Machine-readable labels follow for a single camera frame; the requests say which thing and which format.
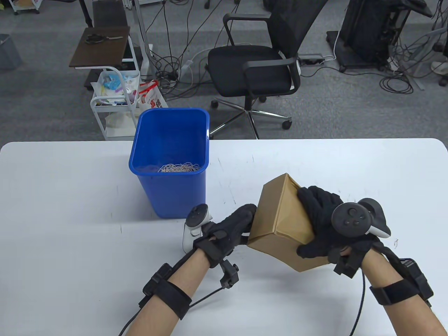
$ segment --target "white table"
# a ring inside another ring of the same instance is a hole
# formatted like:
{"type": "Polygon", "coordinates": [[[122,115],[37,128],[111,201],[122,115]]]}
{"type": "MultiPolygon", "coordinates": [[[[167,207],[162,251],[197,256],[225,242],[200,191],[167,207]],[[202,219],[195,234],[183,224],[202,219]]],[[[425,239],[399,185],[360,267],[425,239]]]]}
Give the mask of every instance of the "white table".
{"type": "MultiPolygon", "coordinates": [[[[10,143],[0,153],[0,334],[114,336],[142,288],[182,255],[182,220],[159,220],[128,168],[131,142],[10,143]]],[[[290,173],[345,201],[384,208],[387,245],[416,259],[448,325],[448,155],[434,139],[214,140],[207,203],[215,220],[258,202],[265,182],[290,173]]],[[[174,335],[341,335],[358,311],[362,281],[332,266],[296,273],[239,247],[240,281],[192,309],[174,335]]],[[[194,299],[219,287],[211,270],[194,299]]],[[[367,289],[357,335],[394,335],[367,289]]]]}

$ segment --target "gray trash can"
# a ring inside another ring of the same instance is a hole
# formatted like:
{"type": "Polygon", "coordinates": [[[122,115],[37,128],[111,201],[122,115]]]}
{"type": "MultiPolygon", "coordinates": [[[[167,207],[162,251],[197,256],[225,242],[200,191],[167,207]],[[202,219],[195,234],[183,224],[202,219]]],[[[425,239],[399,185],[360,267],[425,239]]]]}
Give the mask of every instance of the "gray trash can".
{"type": "Polygon", "coordinates": [[[12,70],[22,64],[11,36],[0,34],[0,69],[12,70]]]}

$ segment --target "white cart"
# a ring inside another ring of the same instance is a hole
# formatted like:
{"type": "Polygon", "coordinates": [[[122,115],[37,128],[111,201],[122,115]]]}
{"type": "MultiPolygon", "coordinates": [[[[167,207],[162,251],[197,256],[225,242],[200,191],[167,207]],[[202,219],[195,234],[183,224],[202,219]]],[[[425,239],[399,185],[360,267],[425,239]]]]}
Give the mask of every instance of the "white cart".
{"type": "MultiPolygon", "coordinates": [[[[132,46],[131,37],[128,36],[128,43],[132,46]]],[[[115,73],[118,75],[120,79],[121,87],[123,91],[121,94],[117,94],[116,96],[97,96],[96,93],[93,93],[92,100],[90,101],[90,107],[95,116],[96,121],[98,122],[98,126],[101,129],[101,133],[104,136],[105,140],[133,140],[135,135],[135,128],[137,126],[137,118],[135,116],[135,108],[137,106],[137,97],[138,97],[138,86],[137,93],[135,99],[131,102],[130,95],[125,89],[125,81],[123,77],[137,77],[137,82],[140,83],[140,71],[138,70],[137,59],[135,57],[134,48],[130,48],[132,53],[132,58],[123,58],[123,62],[133,62],[134,66],[137,70],[128,70],[128,71],[119,71],[117,68],[112,66],[88,66],[88,67],[76,67],[76,69],[103,69],[103,72],[100,74],[98,82],[102,83],[105,76],[115,73]],[[109,106],[101,104],[101,101],[106,99],[119,99],[123,100],[125,104],[109,106]],[[103,125],[99,114],[110,116],[113,113],[121,113],[123,115],[130,115],[133,121],[133,125],[125,128],[116,128],[116,127],[107,127],[107,125],[103,125]]]]}
{"type": "Polygon", "coordinates": [[[19,11],[22,10],[34,10],[36,14],[39,14],[39,7],[43,0],[9,0],[12,8],[14,9],[14,15],[19,15],[19,11]]]}

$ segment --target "chair seat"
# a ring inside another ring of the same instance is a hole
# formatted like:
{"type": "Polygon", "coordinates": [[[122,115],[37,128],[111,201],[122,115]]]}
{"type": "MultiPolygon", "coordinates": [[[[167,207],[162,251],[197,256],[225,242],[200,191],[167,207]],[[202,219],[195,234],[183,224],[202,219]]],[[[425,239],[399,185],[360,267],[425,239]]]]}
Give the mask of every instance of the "chair seat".
{"type": "MultiPolygon", "coordinates": [[[[208,72],[221,96],[249,96],[243,78],[243,64],[250,60],[281,59],[277,52],[264,46],[219,47],[208,54],[208,72]]],[[[291,88],[287,66],[250,69],[247,77],[254,95],[282,94],[291,88]]]]}

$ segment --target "blue trash bin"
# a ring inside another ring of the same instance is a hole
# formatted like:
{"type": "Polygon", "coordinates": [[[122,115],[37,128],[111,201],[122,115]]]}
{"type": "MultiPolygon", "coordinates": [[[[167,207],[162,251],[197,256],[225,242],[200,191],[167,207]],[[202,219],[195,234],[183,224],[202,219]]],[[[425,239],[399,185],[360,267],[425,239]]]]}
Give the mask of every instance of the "blue trash bin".
{"type": "Polygon", "coordinates": [[[185,218],[205,203],[210,116],[200,108],[155,108],[141,114],[129,159],[156,214],[185,218]],[[198,164],[195,172],[158,172],[165,164],[198,164]]]}

